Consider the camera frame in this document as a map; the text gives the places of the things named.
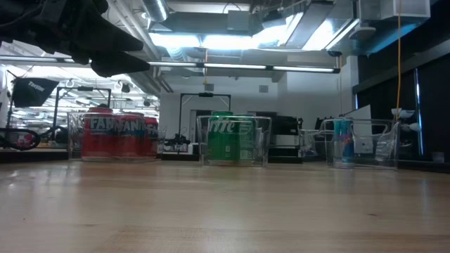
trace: wooden table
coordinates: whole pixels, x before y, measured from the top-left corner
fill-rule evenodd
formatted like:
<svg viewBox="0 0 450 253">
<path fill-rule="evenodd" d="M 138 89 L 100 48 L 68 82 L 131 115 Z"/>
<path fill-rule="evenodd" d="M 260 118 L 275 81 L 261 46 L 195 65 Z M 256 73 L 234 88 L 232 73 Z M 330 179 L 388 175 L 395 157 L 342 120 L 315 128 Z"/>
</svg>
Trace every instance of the wooden table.
<svg viewBox="0 0 450 253">
<path fill-rule="evenodd" d="M 449 252 L 450 176 L 321 164 L 0 165 L 0 252 Z"/>
</svg>

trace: softbox light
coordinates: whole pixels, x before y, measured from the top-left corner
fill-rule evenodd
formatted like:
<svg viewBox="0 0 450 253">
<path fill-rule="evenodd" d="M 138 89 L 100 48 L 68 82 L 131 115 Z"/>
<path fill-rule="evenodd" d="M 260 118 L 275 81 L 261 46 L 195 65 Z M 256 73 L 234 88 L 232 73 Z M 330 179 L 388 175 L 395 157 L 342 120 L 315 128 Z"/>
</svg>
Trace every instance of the softbox light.
<svg viewBox="0 0 450 253">
<path fill-rule="evenodd" d="M 59 82 L 45 78 L 16 78 L 13 101 L 17 108 L 42 106 Z"/>
</svg>

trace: green can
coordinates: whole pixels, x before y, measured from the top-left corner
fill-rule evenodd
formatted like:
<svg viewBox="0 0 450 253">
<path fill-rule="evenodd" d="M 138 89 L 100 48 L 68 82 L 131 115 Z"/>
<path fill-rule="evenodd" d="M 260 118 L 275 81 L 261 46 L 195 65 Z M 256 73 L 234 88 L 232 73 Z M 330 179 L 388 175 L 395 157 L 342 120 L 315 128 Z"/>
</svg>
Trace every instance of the green can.
<svg viewBox="0 0 450 253">
<path fill-rule="evenodd" d="M 208 128 L 208 160 L 230 164 L 238 161 L 238 134 L 233 113 L 214 111 Z"/>
<path fill-rule="evenodd" d="M 255 159 L 256 120 L 253 115 L 236 115 L 238 119 L 239 162 L 253 162 Z"/>
</svg>

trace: soda can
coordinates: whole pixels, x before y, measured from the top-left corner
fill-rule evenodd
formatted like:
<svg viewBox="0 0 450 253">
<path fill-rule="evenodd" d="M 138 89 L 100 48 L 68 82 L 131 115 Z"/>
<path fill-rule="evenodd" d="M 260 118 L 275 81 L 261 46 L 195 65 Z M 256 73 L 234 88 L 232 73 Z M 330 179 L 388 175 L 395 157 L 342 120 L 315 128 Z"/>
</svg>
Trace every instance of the soda can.
<svg viewBox="0 0 450 253">
<path fill-rule="evenodd" d="M 84 117 L 82 158 L 84 160 L 110 159 L 114 157 L 115 117 L 109 108 L 89 108 L 98 114 Z"/>
<path fill-rule="evenodd" d="M 116 115 L 116 158 L 141 158 L 145 155 L 144 118 L 142 113 L 127 112 Z"/>
<path fill-rule="evenodd" d="M 334 158 L 338 167 L 352 167 L 354 161 L 354 142 L 352 120 L 343 119 L 334 122 L 335 150 Z"/>
<path fill-rule="evenodd" d="M 145 117 L 145 122 L 145 155 L 147 157 L 156 157 L 159 145 L 158 120 L 154 117 Z"/>
<path fill-rule="evenodd" d="M 253 115 L 236 115 L 238 130 L 238 159 L 240 163 L 253 162 L 255 158 L 256 120 Z"/>
<path fill-rule="evenodd" d="M 236 163 L 238 134 L 233 113 L 214 111 L 212 116 L 208 123 L 207 159 L 218 164 Z"/>
</svg>

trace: blue can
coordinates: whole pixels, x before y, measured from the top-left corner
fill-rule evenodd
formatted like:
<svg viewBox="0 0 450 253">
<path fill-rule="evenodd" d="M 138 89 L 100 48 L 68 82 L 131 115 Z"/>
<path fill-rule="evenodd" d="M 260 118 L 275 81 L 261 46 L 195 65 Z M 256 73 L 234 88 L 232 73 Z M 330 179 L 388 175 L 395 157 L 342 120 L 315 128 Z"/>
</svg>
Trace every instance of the blue can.
<svg viewBox="0 0 450 253">
<path fill-rule="evenodd" d="M 354 142 L 352 134 L 352 121 L 348 119 L 337 120 L 335 126 L 335 158 L 343 163 L 353 163 Z"/>
</svg>

